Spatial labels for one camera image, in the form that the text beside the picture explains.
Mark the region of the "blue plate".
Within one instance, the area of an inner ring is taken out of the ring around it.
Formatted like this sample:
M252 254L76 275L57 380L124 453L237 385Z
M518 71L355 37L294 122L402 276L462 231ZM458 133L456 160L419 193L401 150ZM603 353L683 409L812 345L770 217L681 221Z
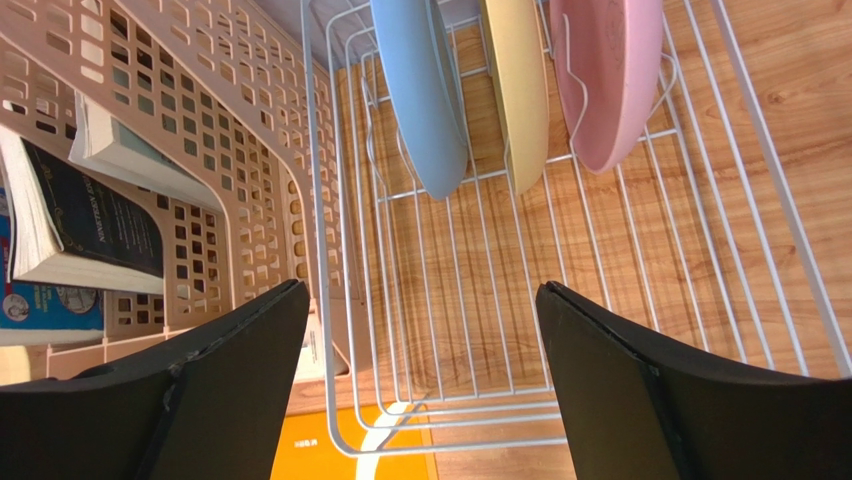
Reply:
M436 1L374 0L370 9L402 140L425 191L443 200L465 176L468 136L440 7Z

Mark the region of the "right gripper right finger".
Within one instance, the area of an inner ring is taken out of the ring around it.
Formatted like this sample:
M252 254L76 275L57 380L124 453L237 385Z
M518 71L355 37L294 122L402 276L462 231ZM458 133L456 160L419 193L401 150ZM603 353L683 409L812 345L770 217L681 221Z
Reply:
M730 360L550 281L539 330L580 479L847 479L851 382Z

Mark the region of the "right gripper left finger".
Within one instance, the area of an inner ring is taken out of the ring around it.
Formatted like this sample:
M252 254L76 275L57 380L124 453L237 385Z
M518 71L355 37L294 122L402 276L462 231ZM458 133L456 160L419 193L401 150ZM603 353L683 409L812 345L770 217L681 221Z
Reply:
M310 310L288 280L127 357L1 390L5 479L266 479Z

